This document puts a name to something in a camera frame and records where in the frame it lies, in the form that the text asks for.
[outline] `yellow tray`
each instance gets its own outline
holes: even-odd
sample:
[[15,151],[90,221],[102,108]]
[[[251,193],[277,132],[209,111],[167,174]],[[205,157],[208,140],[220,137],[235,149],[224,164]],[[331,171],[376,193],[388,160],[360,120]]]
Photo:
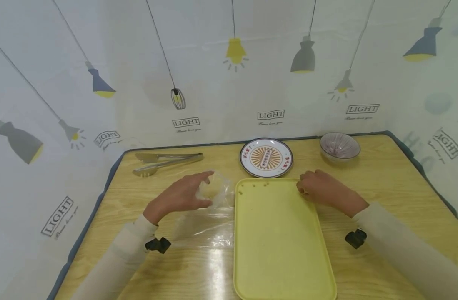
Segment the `yellow tray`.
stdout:
[[316,209],[296,178],[235,187],[234,287],[243,300],[334,300],[332,267]]

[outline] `black clip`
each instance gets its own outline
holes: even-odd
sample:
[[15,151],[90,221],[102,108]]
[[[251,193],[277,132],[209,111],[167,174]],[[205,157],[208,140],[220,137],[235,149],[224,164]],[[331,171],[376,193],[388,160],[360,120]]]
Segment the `black clip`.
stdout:
[[354,249],[358,249],[358,247],[362,246],[365,239],[367,239],[367,233],[360,229],[357,229],[355,232],[351,231],[345,236],[345,241],[354,247]]
[[148,241],[145,244],[145,248],[149,251],[159,251],[160,253],[164,254],[172,245],[165,237],[163,237],[160,240],[153,239],[151,241]]

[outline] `metal tongs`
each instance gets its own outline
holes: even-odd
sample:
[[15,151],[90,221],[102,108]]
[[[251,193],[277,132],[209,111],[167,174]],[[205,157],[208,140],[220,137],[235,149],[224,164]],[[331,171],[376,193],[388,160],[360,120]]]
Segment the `metal tongs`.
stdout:
[[176,165],[185,162],[193,162],[203,160],[204,155],[202,153],[196,154],[152,154],[152,153],[136,153],[136,157],[143,163],[153,164],[146,165],[145,167],[137,168],[133,170],[134,175],[140,177],[152,176],[160,167],[167,167],[169,165]]

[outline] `bowl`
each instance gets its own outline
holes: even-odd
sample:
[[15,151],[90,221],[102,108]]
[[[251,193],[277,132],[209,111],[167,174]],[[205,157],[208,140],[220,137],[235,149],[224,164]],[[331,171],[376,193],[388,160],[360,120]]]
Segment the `bowl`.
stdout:
[[321,153],[333,162],[346,162],[360,153],[359,143],[341,132],[329,132],[320,139]]

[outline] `white plate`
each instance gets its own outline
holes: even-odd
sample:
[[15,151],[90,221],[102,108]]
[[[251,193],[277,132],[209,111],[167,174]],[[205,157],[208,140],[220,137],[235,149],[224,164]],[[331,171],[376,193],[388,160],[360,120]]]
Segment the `white plate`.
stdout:
[[260,178],[273,178],[285,174],[292,167],[292,152],[283,142],[258,138],[244,145],[240,163],[248,173]]

